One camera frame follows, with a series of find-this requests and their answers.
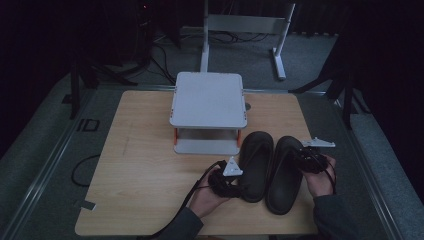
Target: tripod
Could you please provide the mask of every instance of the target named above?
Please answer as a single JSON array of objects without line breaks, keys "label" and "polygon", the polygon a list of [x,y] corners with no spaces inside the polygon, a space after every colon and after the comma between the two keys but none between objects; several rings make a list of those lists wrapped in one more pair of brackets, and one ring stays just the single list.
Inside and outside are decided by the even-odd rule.
[{"label": "tripod", "polygon": [[71,95],[68,102],[72,105],[70,119],[74,119],[80,109],[80,87],[79,79],[84,82],[84,85],[87,88],[95,89],[99,85],[96,73],[93,68],[97,71],[109,76],[110,78],[116,80],[117,82],[127,85],[127,86],[136,86],[137,83],[128,81],[119,74],[113,72],[112,70],[106,68],[101,63],[97,62],[95,59],[91,58],[84,52],[84,50],[79,48],[74,48],[70,52],[70,62],[71,62]]},{"label": "tripod", "polygon": [[353,92],[353,88],[355,84],[354,69],[356,68],[352,68],[346,64],[340,68],[336,68],[335,70],[329,73],[320,74],[320,76],[317,79],[297,89],[289,90],[289,93],[304,93],[310,90],[311,88],[326,82],[327,80],[333,80],[331,85],[328,87],[325,93],[325,96],[327,96],[328,99],[335,101],[339,98],[340,94],[344,90],[345,96],[344,96],[344,102],[343,102],[342,119],[346,127],[349,130],[351,130],[352,126],[350,124],[350,113],[352,112],[353,98],[356,100],[356,102],[358,103],[362,111],[369,113],[369,110],[367,110],[361,104],[358,97]]}]

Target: gray carpet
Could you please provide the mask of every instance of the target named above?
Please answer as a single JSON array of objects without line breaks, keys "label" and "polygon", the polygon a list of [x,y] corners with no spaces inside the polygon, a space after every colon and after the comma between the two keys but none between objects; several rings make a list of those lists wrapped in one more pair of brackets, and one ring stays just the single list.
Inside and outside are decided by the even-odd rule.
[{"label": "gray carpet", "polygon": [[[209,71],[239,73],[243,77],[245,89],[293,89],[313,80],[318,75],[335,40],[336,38],[327,36],[306,38],[290,35],[283,49],[287,72],[285,81],[277,79],[273,63],[270,60],[269,50],[277,41],[276,37],[268,37],[261,42],[243,44],[213,43],[210,49]],[[168,70],[172,75],[176,76],[181,71],[198,71],[200,68],[201,39],[185,39],[181,49],[170,45],[166,40],[161,40],[158,44],[166,50]],[[162,54],[159,48],[154,49],[153,56],[161,65],[164,63]],[[169,81],[160,75],[159,68],[153,64],[142,72],[130,76],[130,79],[140,85],[132,89],[147,89],[152,86],[156,88],[157,85],[166,88],[170,85]],[[328,83],[325,83],[314,90],[325,91],[327,86]],[[70,106],[61,104],[63,96],[70,91],[69,77],[56,85],[16,143],[0,161],[0,196],[2,196],[0,229],[2,231],[6,229],[8,223],[14,222],[12,218],[19,210],[20,203],[25,199],[26,190],[31,187],[31,183],[45,162],[54,157],[52,152],[57,151],[55,146],[61,143],[62,133],[69,131],[68,133],[72,133],[72,137],[68,144],[63,146],[63,152],[56,152],[60,161],[54,166],[48,185],[42,189],[42,195],[37,195],[40,197],[38,204],[32,209],[32,214],[26,215],[28,221],[23,222],[15,239],[134,239],[134,237],[82,238],[77,236],[74,232],[74,225],[79,213],[78,205],[84,199],[87,189],[75,186],[70,180],[72,169],[80,160],[100,153],[120,94],[124,89],[129,88],[105,80],[94,92],[83,90],[87,93],[86,96],[91,96],[91,93],[93,95],[91,98],[87,97],[88,104],[82,110],[79,118],[71,121],[68,119]],[[375,199],[369,194],[369,186],[364,180],[363,166],[360,164],[362,155],[357,153],[358,149],[354,144],[356,140],[362,143],[364,151],[377,154],[369,157],[367,155],[367,159],[375,159],[373,164],[376,166],[370,164],[369,167],[375,171],[373,175],[377,176],[377,182],[384,192],[385,199],[396,220],[395,226],[402,232],[403,239],[422,239],[424,233],[419,227],[423,226],[421,219],[424,218],[414,218],[414,213],[417,214],[416,216],[422,216],[422,210],[414,210],[422,209],[422,204],[420,205],[416,201],[408,187],[402,189],[402,197],[386,191],[394,183],[386,182],[387,176],[378,170],[384,159],[388,158],[387,156],[393,158],[391,152],[386,153],[387,151],[384,150],[387,142],[375,143],[383,146],[383,150],[377,147],[367,149],[369,145],[366,143],[369,139],[381,139],[380,135],[372,135],[378,130],[378,125],[376,126],[372,122],[374,121],[372,116],[359,115],[352,118],[355,126],[354,134],[360,136],[355,137],[341,123],[340,110],[324,97],[303,94],[299,96],[299,101],[311,135],[334,141],[337,144],[336,148],[324,151],[338,159],[338,191],[360,227],[361,238],[390,239],[386,235],[387,227],[382,224],[380,212],[377,211],[378,209],[376,210]],[[100,120],[98,131],[77,131],[80,119]],[[89,182],[96,160],[94,158],[81,165],[80,171],[77,172],[78,180]],[[404,182],[405,176],[398,169],[399,166],[392,167],[388,169],[391,171],[390,176],[395,176],[391,180],[401,183],[395,189],[401,188],[404,184],[408,186],[407,182]],[[396,210],[396,204],[400,203],[400,200],[408,204],[404,204],[402,208]],[[241,238],[264,239],[264,236]]]}]

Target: black cable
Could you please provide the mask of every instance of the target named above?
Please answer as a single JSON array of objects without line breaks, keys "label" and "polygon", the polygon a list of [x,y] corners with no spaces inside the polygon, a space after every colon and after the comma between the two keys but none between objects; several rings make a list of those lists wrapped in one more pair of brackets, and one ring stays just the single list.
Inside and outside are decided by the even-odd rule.
[{"label": "black cable", "polygon": [[152,60],[153,61],[153,63],[161,70],[161,72],[165,75],[165,77],[166,77],[166,79],[168,79],[168,81],[172,84],[172,85],[175,85],[175,83],[176,83],[176,78],[174,78],[173,76],[171,76],[170,74],[169,74],[169,72],[166,70],[166,69],[164,69],[164,68],[162,68],[162,66],[153,58],[153,57],[151,57],[150,58],[150,60]]},{"label": "black cable", "polygon": [[90,156],[90,157],[88,157],[88,158],[84,158],[83,160],[81,160],[81,161],[79,161],[79,162],[77,163],[77,165],[74,167],[74,169],[72,169],[71,180],[72,180],[72,182],[73,182],[75,185],[77,185],[77,186],[79,186],[79,187],[89,187],[89,186],[90,186],[90,184],[84,184],[84,183],[80,183],[80,182],[78,182],[78,181],[75,179],[75,173],[76,173],[76,171],[77,171],[78,167],[79,167],[81,164],[83,164],[84,162],[86,162],[86,161],[88,161],[88,160],[90,160],[90,159],[94,159],[94,158],[98,158],[98,157],[100,157],[100,154],[96,154],[96,155]]},{"label": "black cable", "polygon": [[154,233],[150,236],[137,237],[137,240],[149,240],[149,239],[157,238],[169,226],[169,224],[171,224],[171,222],[173,222],[175,220],[175,218],[178,216],[178,214],[186,207],[188,201],[193,196],[194,192],[197,189],[199,189],[199,184],[205,178],[206,174],[208,174],[208,172],[210,172],[216,165],[220,164],[222,161],[218,161],[218,162],[212,164],[208,169],[206,169],[206,171],[203,173],[202,177],[200,177],[200,179],[196,181],[196,183],[191,188],[190,192],[185,197],[183,203],[180,206],[180,209],[178,209],[177,214],[175,214],[175,216],[172,218],[172,220],[164,228],[162,228],[161,230],[157,231],[156,233]]},{"label": "black cable", "polygon": [[227,35],[229,37],[231,37],[231,40],[222,40],[220,38],[217,37],[210,37],[213,40],[216,40],[220,43],[228,43],[228,44],[233,44],[233,43],[245,43],[245,42],[260,42],[263,41],[265,38],[267,38],[269,36],[269,34],[265,34],[264,37],[262,37],[261,39],[257,39],[259,36],[263,35],[261,33],[256,34],[256,36],[249,38],[249,39],[244,39],[239,37],[237,34],[235,33],[231,33],[231,32],[225,32],[225,31],[214,31],[211,33],[211,35]]},{"label": "black cable", "polygon": [[167,57],[166,57],[166,51],[165,51],[165,49],[163,47],[159,46],[158,44],[153,44],[153,46],[159,48],[160,50],[162,50],[163,58],[164,58],[164,62],[165,62],[165,71],[164,71],[164,73],[165,73],[166,76],[168,76],[168,79],[171,79],[172,82],[174,82],[174,84],[175,84],[175,77],[173,77],[169,73],[169,70],[168,70],[168,61],[166,59]]},{"label": "black cable", "polygon": [[334,180],[331,177],[330,173],[328,173],[327,169],[325,169],[325,173],[327,174],[328,178],[330,179],[331,182],[331,186],[333,186],[333,195],[336,194],[336,183],[337,183],[337,174],[336,174],[336,169],[333,167],[333,165],[330,163],[330,161],[328,161],[328,164],[331,166],[331,168],[333,169],[334,172]]},{"label": "black cable", "polygon": [[158,72],[153,72],[153,71],[151,71],[149,69],[146,69],[146,71],[149,72],[149,73],[152,73],[152,74],[156,74],[156,75],[162,76],[163,78],[167,78],[164,74],[161,74],[161,73],[158,73]]}]

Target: hand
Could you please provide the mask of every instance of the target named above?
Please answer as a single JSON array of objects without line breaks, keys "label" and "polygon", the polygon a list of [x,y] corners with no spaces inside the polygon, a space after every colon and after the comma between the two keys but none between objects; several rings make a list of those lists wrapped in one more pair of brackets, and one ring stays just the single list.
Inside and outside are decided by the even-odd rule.
[{"label": "hand", "polygon": [[[336,167],[336,159],[324,155],[327,158],[327,161],[333,166]],[[335,181],[336,177],[334,174],[333,168],[328,164],[327,172],[330,174],[333,181]],[[328,178],[325,172],[320,172],[318,174],[315,173],[306,173],[303,172],[303,176],[305,176],[306,182],[308,183],[308,189],[311,193],[312,197],[316,198],[324,195],[332,195],[333,194],[333,186],[331,185],[331,181]]]},{"label": "hand", "polygon": [[216,195],[209,186],[208,178],[209,175],[214,171],[211,171],[206,174],[202,182],[199,184],[199,189],[193,195],[191,199],[189,208],[194,212],[199,218],[203,218],[210,213],[212,213],[219,205],[230,200],[230,198],[222,198]]}]

